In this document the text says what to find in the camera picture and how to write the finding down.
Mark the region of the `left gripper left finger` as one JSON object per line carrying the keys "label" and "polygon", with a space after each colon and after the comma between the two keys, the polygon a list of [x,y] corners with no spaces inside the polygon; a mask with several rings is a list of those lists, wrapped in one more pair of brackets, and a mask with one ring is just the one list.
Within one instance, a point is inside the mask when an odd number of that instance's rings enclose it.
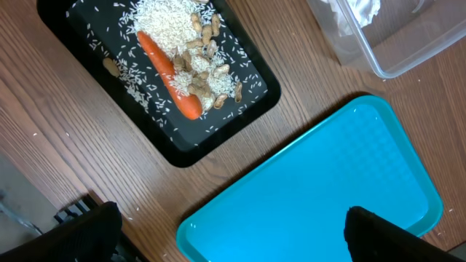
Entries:
{"label": "left gripper left finger", "polygon": [[122,230],[114,202],[66,222],[30,242],[1,254],[1,262],[110,261]]}

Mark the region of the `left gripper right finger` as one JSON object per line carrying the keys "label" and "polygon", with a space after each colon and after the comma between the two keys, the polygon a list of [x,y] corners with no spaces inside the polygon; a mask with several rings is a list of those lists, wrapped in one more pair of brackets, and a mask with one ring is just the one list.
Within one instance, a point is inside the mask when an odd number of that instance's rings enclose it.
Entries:
{"label": "left gripper right finger", "polygon": [[347,211],[344,239],[353,262],[463,262],[359,206]]}

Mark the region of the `orange carrot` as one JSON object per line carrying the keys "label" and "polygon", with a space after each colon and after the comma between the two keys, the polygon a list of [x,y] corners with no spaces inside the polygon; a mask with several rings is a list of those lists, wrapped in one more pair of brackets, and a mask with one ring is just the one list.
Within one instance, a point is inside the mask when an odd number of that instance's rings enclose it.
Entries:
{"label": "orange carrot", "polygon": [[187,119],[195,120],[200,118],[203,110],[199,98],[195,95],[188,94],[188,96],[185,96],[179,94],[178,90],[170,83],[172,81],[171,78],[175,76],[175,69],[168,56],[158,47],[152,38],[143,31],[138,31],[137,37],[143,51],[148,55],[152,65],[162,78],[178,110]]}

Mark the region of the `white tissue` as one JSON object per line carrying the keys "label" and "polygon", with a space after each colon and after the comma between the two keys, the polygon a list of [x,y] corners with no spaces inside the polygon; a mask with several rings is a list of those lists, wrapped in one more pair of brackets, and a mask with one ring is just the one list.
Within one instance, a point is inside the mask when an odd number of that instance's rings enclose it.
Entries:
{"label": "white tissue", "polygon": [[[339,35],[352,35],[352,29],[348,22],[345,21],[344,13],[339,8],[337,0],[321,0],[321,2],[330,5]],[[372,24],[373,19],[378,15],[381,8],[380,0],[347,0],[347,3],[361,28]]]}

